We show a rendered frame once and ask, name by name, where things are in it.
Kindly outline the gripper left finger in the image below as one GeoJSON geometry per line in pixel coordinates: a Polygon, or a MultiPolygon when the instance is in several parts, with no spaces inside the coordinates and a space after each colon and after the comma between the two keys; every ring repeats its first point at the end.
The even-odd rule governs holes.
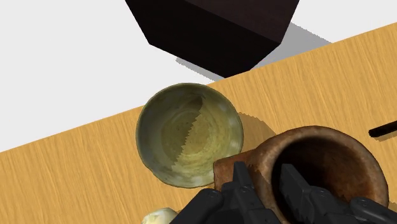
{"type": "Polygon", "coordinates": [[[281,224],[257,196],[244,162],[233,165],[233,179],[221,190],[205,188],[169,224],[281,224]]]}

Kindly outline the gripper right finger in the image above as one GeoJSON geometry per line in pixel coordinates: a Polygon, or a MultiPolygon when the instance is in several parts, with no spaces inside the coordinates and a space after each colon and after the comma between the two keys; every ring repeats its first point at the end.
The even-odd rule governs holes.
{"type": "Polygon", "coordinates": [[[279,189],[297,221],[305,224],[397,224],[397,213],[355,197],[342,203],[325,188],[311,186],[291,164],[281,165],[279,189]]]}

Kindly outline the brown clay mug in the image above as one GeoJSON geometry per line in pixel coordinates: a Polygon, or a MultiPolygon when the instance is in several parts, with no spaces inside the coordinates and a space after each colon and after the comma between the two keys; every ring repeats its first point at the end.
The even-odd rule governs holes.
{"type": "Polygon", "coordinates": [[[233,164],[243,161],[263,205],[282,224],[300,224],[279,191],[282,164],[293,165],[310,184],[329,190],[343,202],[366,197],[388,206],[384,173],[374,156],[355,138],[335,129],[304,126],[271,137],[253,150],[214,162],[214,187],[233,178],[233,164]]]}

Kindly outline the olive green bowl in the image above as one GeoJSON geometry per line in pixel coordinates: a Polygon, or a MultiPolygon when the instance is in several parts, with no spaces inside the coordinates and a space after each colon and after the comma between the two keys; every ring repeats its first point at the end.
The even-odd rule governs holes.
{"type": "Polygon", "coordinates": [[[244,130],[233,104],[198,83],[157,92],[143,106],[136,126],[142,163],[161,182],[196,188],[214,181],[213,163],[242,151],[244,130]]]}

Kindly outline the pale yellow round object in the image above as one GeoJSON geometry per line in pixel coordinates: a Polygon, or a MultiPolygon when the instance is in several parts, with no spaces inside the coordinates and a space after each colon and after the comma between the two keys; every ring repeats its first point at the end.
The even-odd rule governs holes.
{"type": "Polygon", "coordinates": [[[169,207],[161,208],[147,214],[141,224],[169,224],[177,215],[178,212],[169,207]]]}

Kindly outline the thin black stick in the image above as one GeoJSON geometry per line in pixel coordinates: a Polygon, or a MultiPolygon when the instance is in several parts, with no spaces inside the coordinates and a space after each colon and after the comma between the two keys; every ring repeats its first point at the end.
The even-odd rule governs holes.
{"type": "Polygon", "coordinates": [[[393,122],[381,125],[379,127],[370,129],[368,131],[368,134],[370,137],[380,137],[380,136],[384,136],[384,135],[390,134],[395,131],[397,131],[397,121],[393,121],[393,122]]]}

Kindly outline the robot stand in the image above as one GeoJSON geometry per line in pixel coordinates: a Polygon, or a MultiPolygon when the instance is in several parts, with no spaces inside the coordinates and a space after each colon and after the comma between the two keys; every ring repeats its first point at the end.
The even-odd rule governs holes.
{"type": "Polygon", "coordinates": [[[282,42],[300,0],[125,0],[148,43],[223,78],[282,42]]]}

